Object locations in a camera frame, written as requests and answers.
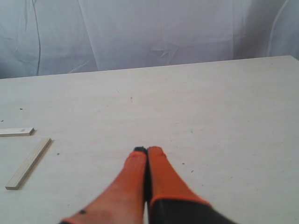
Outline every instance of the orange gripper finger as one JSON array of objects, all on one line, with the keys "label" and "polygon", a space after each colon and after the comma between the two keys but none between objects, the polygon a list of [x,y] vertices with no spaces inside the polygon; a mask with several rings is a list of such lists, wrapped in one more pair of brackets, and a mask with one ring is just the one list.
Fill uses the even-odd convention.
[{"label": "orange gripper finger", "polygon": [[148,148],[149,168],[152,181],[150,207],[158,200],[183,200],[210,205],[194,194],[180,178],[166,158],[162,148]]},{"label": "orange gripper finger", "polygon": [[133,151],[122,171],[93,202],[60,224],[142,224],[145,152]]}]

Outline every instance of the wooden strip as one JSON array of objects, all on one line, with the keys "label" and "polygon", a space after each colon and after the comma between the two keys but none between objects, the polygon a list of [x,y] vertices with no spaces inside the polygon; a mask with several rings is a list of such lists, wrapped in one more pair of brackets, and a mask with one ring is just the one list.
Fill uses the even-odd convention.
[{"label": "wooden strip", "polygon": [[32,127],[0,129],[0,137],[28,136],[34,131]]},{"label": "wooden strip", "polygon": [[37,163],[39,158],[42,156],[43,152],[50,144],[50,138],[42,138],[30,155],[25,159],[23,164],[19,167],[17,172],[11,178],[11,180],[6,185],[7,190],[18,190],[22,185],[34,165]]}]

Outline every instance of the dark speck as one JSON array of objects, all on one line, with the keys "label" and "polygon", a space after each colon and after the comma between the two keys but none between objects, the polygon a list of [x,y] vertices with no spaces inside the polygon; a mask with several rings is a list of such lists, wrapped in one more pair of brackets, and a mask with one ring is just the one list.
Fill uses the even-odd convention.
[{"label": "dark speck", "polygon": [[79,214],[86,214],[86,211],[84,209],[82,209]]}]

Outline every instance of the table surface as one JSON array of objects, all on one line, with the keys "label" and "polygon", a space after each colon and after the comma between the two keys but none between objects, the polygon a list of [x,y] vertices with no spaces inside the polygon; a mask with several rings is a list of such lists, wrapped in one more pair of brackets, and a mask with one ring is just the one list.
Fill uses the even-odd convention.
[{"label": "table surface", "polygon": [[[55,224],[101,193],[135,146],[158,145],[227,217],[297,224],[298,86],[291,56],[2,79],[0,128],[36,132],[0,138],[1,222]],[[48,151],[6,190],[42,137]]]}]

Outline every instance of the white curtain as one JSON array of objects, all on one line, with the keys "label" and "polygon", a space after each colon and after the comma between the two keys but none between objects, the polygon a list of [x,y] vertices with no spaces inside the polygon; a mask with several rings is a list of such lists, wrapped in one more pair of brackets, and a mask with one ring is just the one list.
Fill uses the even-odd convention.
[{"label": "white curtain", "polygon": [[0,78],[278,55],[298,0],[0,0]]}]

